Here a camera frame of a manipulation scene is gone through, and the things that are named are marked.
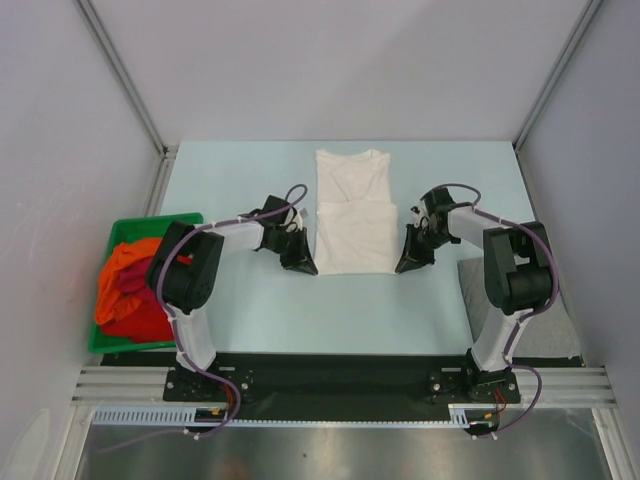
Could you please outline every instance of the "cable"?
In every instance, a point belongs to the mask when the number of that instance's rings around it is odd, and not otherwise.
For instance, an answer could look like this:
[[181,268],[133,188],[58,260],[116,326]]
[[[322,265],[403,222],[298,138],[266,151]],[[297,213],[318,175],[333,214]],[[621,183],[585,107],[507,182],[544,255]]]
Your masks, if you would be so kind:
[[496,412],[496,413],[500,414],[500,413],[504,412],[507,409],[507,399],[505,398],[505,396],[502,393],[502,390],[500,390],[500,388],[496,388],[495,397],[496,397],[496,400],[500,400],[502,402],[502,408],[499,409]]
[[431,190],[436,190],[438,188],[447,188],[447,187],[457,187],[464,188],[465,190],[470,190],[476,194],[476,199],[471,202],[471,206],[475,207],[478,203],[480,203],[480,199],[482,198],[482,193],[476,187],[472,187],[471,185],[467,185],[466,183],[443,183],[442,185],[438,185],[437,187],[433,187]]
[[[228,226],[228,225],[255,222],[257,220],[262,220],[262,219],[265,219],[265,218],[273,217],[275,215],[279,215],[281,213],[284,213],[284,212],[287,212],[287,211],[291,210],[294,206],[299,204],[304,199],[304,197],[307,195],[307,193],[309,192],[309,188],[305,184],[299,183],[299,184],[294,185],[293,187],[291,187],[289,189],[289,191],[286,194],[285,199],[288,201],[289,196],[291,195],[291,193],[294,192],[298,188],[302,188],[303,192],[300,194],[300,196],[298,198],[296,198],[294,201],[290,202],[285,207],[279,208],[279,209],[274,210],[272,212],[267,212],[267,213],[263,213],[263,214],[259,214],[259,215],[254,215],[254,216],[251,216],[251,217],[238,217],[238,218],[233,219],[233,220],[224,220],[224,221],[221,221],[221,222],[217,222],[215,225],[211,224],[211,223],[208,223],[208,224],[200,225],[199,227],[194,228],[189,233],[187,233],[183,238],[181,238],[180,241],[175,245],[175,247],[173,247],[171,252],[169,252],[169,255],[167,256],[167,259],[165,260],[164,264],[162,265],[162,268],[160,269],[160,275],[158,276],[158,284],[156,285],[156,291],[155,291],[156,299],[158,300],[158,303],[160,303],[160,305],[163,307],[163,309],[167,312],[167,315],[169,317],[169,323],[171,324],[171,330],[173,331],[173,336],[174,336],[174,339],[175,339],[175,342],[176,342],[178,355],[182,355],[182,358],[184,359],[184,361],[194,371],[198,372],[199,374],[201,374],[201,375],[203,375],[203,376],[205,376],[207,378],[210,378],[211,380],[215,380],[216,382],[219,382],[219,383],[221,383],[223,385],[228,386],[231,389],[231,391],[233,392],[233,394],[235,395],[235,398],[236,398],[235,408],[233,409],[233,411],[229,415],[227,415],[227,417],[223,421],[221,421],[218,425],[216,425],[214,428],[212,428],[208,432],[193,434],[192,436],[193,436],[193,438],[195,440],[197,440],[199,438],[211,437],[211,436],[215,435],[216,433],[218,433],[222,429],[222,427],[224,427],[229,422],[231,422],[237,416],[238,411],[240,410],[240,404],[242,402],[242,395],[240,394],[240,391],[238,390],[238,387],[236,387],[233,382],[230,382],[229,380],[227,380],[224,377],[220,377],[218,375],[215,375],[213,373],[209,373],[206,370],[201,369],[200,367],[198,367],[193,362],[193,360],[191,360],[189,355],[187,355],[187,353],[185,352],[184,345],[182,344],[182,340],[180,339],[180,334],[178,333],[178,330],[174,327],[174,323],[177,321],[176,312],[169,304],[167,304],[164,301],[164,298],[162,297],[162,287],[164,286],[164,281],[165,281],[165,278],[167,276],[167,271],[169,270],[169,265],[171,264],[173,259],[178,255],[178,252],[180,252],[182,247],[184,247],[184,245],[191,238],[193,238],[195,235],[197,235],[199,232],[202,232],[204,230],[208,230],[208,229],[213,228],[213,227],[225,227],[225,226]],[[131,445],[135,445],[137,443],[149,440],[150,438],[158,437],[158,436],[169,434],[169,433],[188,434],[189,431],[187,429],[178,430],[178,429],[174,429],[174,428],[159,430],[159,431],[148,433],[146,435],[142,435],[142,436],[137,437],[137,438],[133,438],[131,440],[127,440],[127,441],[118,443],[116,445],[112,445],[110,447],[99,449],[99,450],[97,450],[97,452],[98,453],[113,452],[113,451],[118,450],[120,448],[124,448],[124,447],[128,447],[128,446],[131,446]]]
[[499,428],[498,432],[504,432],[505,430],[509,430],[509,429],[515,427],[516,425],[518,425],[519,423],[521,423],[525,419],[525,417],[527,415],[529,415],[529,413],[531,413],[531,411],[535,408],[536,404],[538,403],[538,400],[540,400],[540,395],[542,394],[542,376],[540,375],[540,372],[538,372],[533,367],[528,367],[527,365],[514,365],[513,363],[511,363],[506,358],[504,359],[504,361],[506,362],[507,366],[509,366],[513,370],[526,370],[527,372],[533,373],[536,376],[536,380],[538,381],[538,385],[537,385],[537,388],[536,388],[536,393],[533,396],[533,400],[531,400],[531,403],[529,404],[527,409],[522,413],[522,415],[520,415],[518,418],[516,418],[510,424],[505,425],[502,428]]

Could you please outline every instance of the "gray towel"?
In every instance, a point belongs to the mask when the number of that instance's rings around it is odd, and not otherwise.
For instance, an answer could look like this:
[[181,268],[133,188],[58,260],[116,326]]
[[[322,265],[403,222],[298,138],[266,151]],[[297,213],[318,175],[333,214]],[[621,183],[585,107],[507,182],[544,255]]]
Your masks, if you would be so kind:
[[[490,306],[484,290],[483,258],[458,262],[458,274],[471,335],[476,341]],[[544,358],[570,358],[580,355],[578,335],[560,298],[549,311],[531,319],[513,355]]]

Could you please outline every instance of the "white wall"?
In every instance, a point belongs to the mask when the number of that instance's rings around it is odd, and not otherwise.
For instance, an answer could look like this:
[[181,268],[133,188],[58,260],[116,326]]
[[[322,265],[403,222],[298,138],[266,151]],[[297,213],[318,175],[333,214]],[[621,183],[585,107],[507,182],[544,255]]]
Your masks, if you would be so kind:
[[111,224],[142,213],[157,165],[70,0],[0,2],[0,162],[0,469],[49,409],[44,478]]
[[168,143],[513,140],[586,0],[94,0]]
[[524,149],[587,359],[640,451],[640,2],[608,2]]

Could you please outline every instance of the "metal frame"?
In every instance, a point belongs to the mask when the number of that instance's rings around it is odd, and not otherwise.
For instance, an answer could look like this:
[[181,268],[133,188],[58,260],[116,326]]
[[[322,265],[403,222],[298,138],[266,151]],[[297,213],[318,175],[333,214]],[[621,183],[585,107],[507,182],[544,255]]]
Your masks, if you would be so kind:
[[109,34],[100,20],[100,16],[93,6],[93,3],[91,3],[91,0],[73,0],[73,2],[76,4],[76,7],[80,12],[80,16],[85,21],[91,36],[98,45],[98,48],[118,82],[118,85],[122,88],[122,93],[131,106],[131,109],[140,122],[140,125],[144,129],[149,141],[159,155],[164,155],[166,147],[162,142],[158,129],[153,124],[153,120],[142,101],[142,97],[131,80],[124,63],[120,59],[120,55],[118,55],[118,51],[111,41],[111,38],[109,38]]
[[640,477],[640,470],[633,453],[629,450],[629,442],[622,428],[620,411],[594,409],[593,418],[600,434],[600,442],[604,449],[609,470],[614,480],[634,479]]
[[[162,395],[170,368],[172,367],[85,367],[80,373],[71,404],[97,407],[224,407],[224,403],[215,402],[164,402]],[[538,371],[546,388],[542,389],[536,408],[617,408],[604,368],[540,368]],[[535,394],[536,378],[530,372],[518,370],[514,373],[522,396],[521,406],[525,407]],[[487,405],[452,404],[451,407],[477,409],[486,408]]]
[[549,100],[560,83],[560,80],[564,76],[567,67],[575,57],[578,49],[584,42],[587,33],[593,25],[593,22],[602,11],[602,7],[607,1],[608,0],[589,0],[589,3],[582,11],[582,15],[580,15],[580,18],[576,22],[573,31],[569,35],[569,39],[565,43],[562,52],[560,52],[560,56],[553,65],[540,94],[536,98],[531,111],[527,115],[527,118],[516,137],[513,144],[516,154],[518,154],[522,149],[522,146],[527,141],[529,133],[536,125],[538,119],[542,116],[546,106],[549,104]]
[[160,212],[177,155],[177,145],[166,147],[166,152],[160,160],[160,164],[158,165],[158,169],[156,170],[156,174],[153,179],[151,191],[149,192],[149,197],[147,198],[147,203],[144,209],[145,217],[151,217]]
[[[87,366],[78,379],[72,400],[73,417],[55,479],[73,479],[91,423],[109,425],[190,425],[197,408],[222,408],[224,403],[174,403],[162,400],[166,375],[173,367]],[[591,408],[614,480],[640,478],[628,448],[615,397],[604,368],[541,368],[544,388],[536,409]],[[533,398],[536,378],[516,373],[524,408]],[[465,428],[465,410],[478,404],[449,405],[451,420],[439,422],[290,422],[234,421],[234,427],[314,428]]]

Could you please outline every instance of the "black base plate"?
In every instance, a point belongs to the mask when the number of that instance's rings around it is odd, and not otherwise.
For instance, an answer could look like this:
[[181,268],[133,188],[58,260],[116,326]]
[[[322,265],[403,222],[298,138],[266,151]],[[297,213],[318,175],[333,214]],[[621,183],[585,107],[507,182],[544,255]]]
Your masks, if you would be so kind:
[[462,371],[439,370],[429,374],[429,390],[431,402],[435,404],[449,403],[496,403],[496,390],[507,400],[507,403],[520,403],[518,382],[513,372],[507,373],[502,382],[488,385],[469,386]]

